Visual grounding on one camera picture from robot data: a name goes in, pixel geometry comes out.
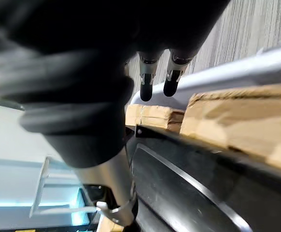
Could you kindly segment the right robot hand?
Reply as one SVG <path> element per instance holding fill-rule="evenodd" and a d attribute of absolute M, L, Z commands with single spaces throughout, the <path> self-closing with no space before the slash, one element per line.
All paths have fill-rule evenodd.
<path fill-rule="evenodd" d="M 24 106 L 20 125 L 40 133 L 76 173 L 92 203 L 124 227 L 138 211 L 126 155 L 126 63 L 143 82 L 165 49 L 169 77 L 201 48 L 226 0 L 0 0 L 0 99 Z"/>

